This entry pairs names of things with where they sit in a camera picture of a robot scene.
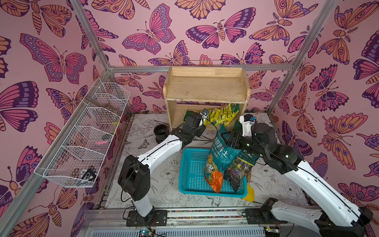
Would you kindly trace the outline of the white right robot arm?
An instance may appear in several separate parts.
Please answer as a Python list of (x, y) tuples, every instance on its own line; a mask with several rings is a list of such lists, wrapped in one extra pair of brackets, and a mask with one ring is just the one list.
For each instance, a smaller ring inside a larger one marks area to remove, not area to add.
[(319, 206), (302, 208), (269, 198), (260, 208), (265, 223), (285, 221), (308, 228), (323, 237), (367, 237), (372, 211), (359, 207), (339, 194), (289, 145), (278, 144), (273, 127), (244, 122), (242, 132), (221, 133), (226, 145), (257, 155), (271, 168), (305, 191)]

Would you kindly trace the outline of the teal orange soil bag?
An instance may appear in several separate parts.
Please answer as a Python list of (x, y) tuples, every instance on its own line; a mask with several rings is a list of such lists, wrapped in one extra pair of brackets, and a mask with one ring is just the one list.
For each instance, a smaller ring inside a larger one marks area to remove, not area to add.
[(240, 149), (227, 145), (225, 140), (228, 141), (229, 136), (225, 126), (220, 125), (203, 169), (204, 178), (215, 193), (221, 191), (224, 172), (241, 152)]

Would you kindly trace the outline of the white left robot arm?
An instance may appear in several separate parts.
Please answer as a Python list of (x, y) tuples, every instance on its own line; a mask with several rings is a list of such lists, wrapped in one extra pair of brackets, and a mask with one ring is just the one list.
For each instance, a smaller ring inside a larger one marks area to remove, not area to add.
[(200, 137), (206, 130), (205, 121), (209, 111), (193, 112), (185, 122), (176, 127), (157, 146), (138, 156), (125, 158), (118, 184), (122, 193), (130, 195), (134, 211), (129, 212), (129, 219), (134, 218), (135, 226), (151, 227), (154, 224), (165, 226), (166, 211), (158, 211), (152, 205), (148, 192), (151, 188), (151, 174), (170, 156), (190, 144), (195, 137)]

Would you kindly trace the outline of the dark green soil bag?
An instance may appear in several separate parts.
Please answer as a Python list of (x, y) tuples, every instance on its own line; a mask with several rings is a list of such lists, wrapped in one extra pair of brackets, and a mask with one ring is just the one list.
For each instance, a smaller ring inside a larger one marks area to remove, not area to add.
[[(231, 131), (242, 133), (241, 123), (237, 121)], [(224, 180), (230, 183), (235, 192), (238, 192), (243, 186), (243, 179), (247, 177), (259, 158), (253, 153), (253, 140), (251, 137), (243, 137), (242, 142), (242, 148), (235, 148), (241, 150), (240, 154), (224, 172)]]

